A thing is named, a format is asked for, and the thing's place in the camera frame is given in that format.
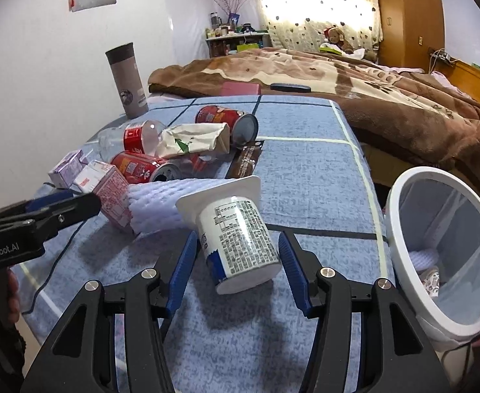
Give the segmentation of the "dotted window curtain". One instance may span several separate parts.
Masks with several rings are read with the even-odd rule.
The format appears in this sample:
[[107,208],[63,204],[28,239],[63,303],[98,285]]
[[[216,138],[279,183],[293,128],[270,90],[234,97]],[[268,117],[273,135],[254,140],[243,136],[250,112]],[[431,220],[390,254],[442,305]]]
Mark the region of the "dotted window curtain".
[[259,0],[259,6],[277,48],[318,51],[329,28],[354,50],[377,51],[383,40],[378,0]]

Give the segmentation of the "red strawberry milk carton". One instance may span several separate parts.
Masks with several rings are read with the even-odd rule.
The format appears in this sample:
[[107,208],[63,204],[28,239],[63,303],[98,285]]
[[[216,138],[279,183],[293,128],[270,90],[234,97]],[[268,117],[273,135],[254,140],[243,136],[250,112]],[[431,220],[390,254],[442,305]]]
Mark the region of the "red strawberry milk carton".
[[131,230],[128,181],[116,166],[93,160],[76,176],[74,185],[82,193],[93,193],[100,198],[101,212],[112,224],[124,231]]

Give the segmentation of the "white yogurt cup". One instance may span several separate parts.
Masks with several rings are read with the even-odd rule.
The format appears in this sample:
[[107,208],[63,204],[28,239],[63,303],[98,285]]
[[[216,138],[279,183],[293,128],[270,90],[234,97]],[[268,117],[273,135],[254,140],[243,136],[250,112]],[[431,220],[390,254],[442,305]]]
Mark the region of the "white yogurt cup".
[[278,251],[260,215],[261,181],[239,178],[235,188],[197,217],[205,263],[218,294],[237,294],[274,279],[282,270]]

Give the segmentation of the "white paper bag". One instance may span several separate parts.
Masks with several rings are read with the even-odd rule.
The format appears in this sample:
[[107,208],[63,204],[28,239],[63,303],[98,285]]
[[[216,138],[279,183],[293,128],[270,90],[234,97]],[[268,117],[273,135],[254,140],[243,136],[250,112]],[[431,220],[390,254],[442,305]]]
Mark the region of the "white paper bag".
[[224,123],[185,123],[162,131],[156,156],[165,159],[189,154],[222,155],[230,148],[230,128]]

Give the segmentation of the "brown bed blanket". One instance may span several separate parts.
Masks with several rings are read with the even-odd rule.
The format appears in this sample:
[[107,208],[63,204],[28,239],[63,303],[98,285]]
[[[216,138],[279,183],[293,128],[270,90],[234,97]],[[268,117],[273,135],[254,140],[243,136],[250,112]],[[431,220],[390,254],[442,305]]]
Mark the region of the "brown bed blanket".
[[391,185],[402,169],[446,170],[480,195],[480,103],[439,84],[432,75],[390,72],[367,60],[275,48],[253,49],[153,71],[152,93],[220,95],[227,82],[303,85],[310,96],[339,104],[357,138],[378,150],[373,178]]

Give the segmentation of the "red chips can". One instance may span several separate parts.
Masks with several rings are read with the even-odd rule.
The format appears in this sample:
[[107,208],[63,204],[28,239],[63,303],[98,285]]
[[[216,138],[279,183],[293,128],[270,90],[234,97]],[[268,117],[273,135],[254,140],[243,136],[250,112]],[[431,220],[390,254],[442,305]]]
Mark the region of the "red chips can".
[[255,115],[218,105],[206,105],[195,116],[196,123],[225,123],[229,126],[230,145],[235,148],[254,142],[259,132]]
[[148,154],[121,152],[110,163],[118,168],[129,184],[181,179],[181,171],[174,163]]

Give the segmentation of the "brown snack wrapper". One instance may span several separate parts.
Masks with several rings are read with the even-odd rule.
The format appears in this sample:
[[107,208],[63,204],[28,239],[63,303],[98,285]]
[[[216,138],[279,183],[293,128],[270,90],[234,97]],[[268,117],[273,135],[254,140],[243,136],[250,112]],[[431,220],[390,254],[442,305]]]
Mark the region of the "brown snack wrapper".
[[254,169],[262,154],[264,141],[256,140],[238,149],[229,165],[226,179],[246,178],[254,173]]

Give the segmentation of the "purple milk carton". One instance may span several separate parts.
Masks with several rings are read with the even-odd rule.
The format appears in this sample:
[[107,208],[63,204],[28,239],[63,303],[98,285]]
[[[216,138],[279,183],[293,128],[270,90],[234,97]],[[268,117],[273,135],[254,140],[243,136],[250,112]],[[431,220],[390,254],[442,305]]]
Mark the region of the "purple milk carton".
[[55,187],[70,188],[86,165],[87,158],[81,149],[71,151],[48,172],[48,176]]

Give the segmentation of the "blue plaid tablecloth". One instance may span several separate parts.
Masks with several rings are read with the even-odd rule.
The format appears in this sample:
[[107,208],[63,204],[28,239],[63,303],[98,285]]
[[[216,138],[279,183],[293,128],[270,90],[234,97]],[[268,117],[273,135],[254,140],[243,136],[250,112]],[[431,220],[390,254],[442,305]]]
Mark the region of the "blue plaid tablecloth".
[[[233,193],[197,212],[201,249],[165,338],[168,368],[181,392],[295,392],[316,322],[294,303],[279,261],[279,233],[290,229],[303,249],[348,279],[390,276],[371,173],[346,115],[331,100],[173,100],[151,105],[145,117],[175,127],[211,105],[255,116],[260,198]],[[136,188],[134,230],[98,215],[60,232],[42,257],[17,266],[23,318],[35,337],[44,341],[88,280],[108,286],[155,264],[182,236],[176,200],[231,174],[232,160],[222,157],[186,180]]]

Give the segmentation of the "clear plastic cola bottle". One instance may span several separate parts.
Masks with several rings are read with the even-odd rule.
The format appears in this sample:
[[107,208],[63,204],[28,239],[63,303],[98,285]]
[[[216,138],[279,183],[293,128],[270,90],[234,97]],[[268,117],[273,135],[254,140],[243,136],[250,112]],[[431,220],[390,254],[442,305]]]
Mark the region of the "clear plastic cola bottle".
[[165,125],[157,120],[131,122],[103,130],[98,135],[100,155],[103,161],[111,162],[122,152],[155,154],[160,134]]

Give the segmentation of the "teddy bear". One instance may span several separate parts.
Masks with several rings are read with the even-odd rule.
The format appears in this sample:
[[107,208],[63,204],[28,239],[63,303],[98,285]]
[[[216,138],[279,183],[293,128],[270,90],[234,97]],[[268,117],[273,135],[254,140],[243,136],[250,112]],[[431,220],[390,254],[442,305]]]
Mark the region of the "teddy bear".
[[337,27],[330,27],[323,31],[324,42],[329,45],[335,45],[347,54],[354,53],[354,47],[347,41],[344,32]]

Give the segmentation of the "pink notebook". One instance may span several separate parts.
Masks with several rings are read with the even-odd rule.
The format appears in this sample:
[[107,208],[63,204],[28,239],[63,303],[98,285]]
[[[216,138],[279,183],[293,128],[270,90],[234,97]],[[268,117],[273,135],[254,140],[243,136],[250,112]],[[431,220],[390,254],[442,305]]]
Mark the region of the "pink notebook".
[[220,89],[220,96],[259,96],[260,84],[243,82],[224,82]]

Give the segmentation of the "wooden headboard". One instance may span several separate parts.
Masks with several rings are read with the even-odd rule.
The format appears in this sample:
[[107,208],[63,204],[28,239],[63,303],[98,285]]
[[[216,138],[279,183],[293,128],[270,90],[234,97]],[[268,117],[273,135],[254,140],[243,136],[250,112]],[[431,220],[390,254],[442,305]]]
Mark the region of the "wooden headboard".
[[452,85],[480,103],[480,69],[461,60],[452,63],[438,60],[436,70],[444,74]]

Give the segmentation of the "grey thermos bottle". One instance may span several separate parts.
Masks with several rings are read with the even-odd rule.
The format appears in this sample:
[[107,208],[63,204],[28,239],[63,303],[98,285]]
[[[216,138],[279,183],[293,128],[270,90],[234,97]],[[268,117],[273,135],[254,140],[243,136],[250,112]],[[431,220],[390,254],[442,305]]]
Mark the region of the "grey thermos bottle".
[[148,111],[147,98],[136,64],[134,44],[120,45],[105,52],[124,112],[135,119]]

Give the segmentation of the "wooden wardrobe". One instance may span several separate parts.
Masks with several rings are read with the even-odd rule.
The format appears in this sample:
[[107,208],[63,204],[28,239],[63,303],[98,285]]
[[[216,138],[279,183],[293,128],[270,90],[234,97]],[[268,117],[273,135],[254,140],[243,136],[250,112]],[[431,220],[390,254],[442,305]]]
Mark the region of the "wooden wardrobe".
[[383,41],[381,65],[429,67],[445,44],[442,0],[378,0]]

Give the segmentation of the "white trash bin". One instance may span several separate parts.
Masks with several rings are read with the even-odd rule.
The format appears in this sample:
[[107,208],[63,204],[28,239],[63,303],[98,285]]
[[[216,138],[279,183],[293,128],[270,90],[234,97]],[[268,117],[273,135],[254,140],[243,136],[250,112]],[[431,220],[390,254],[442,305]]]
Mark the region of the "white trash bin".
[[[406,170],[386,201],[387,238],[396,279],[438,351],[480,333],[480,197],[441,169]],[[410,251],[436,249],[440,290],[431,298]]]

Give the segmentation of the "cluttered white shelf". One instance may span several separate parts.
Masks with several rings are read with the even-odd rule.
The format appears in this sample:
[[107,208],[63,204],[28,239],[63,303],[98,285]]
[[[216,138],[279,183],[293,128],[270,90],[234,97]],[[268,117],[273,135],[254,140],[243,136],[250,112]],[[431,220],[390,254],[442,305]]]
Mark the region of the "cluttered white shelf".
[[211,26],[205,30],[205,42],[211,58],[271,46],[269,33],[255,29],[251,22],[241,24],[238,13],[229,15],[224,23],[217,11],[212,11],[210,20]]

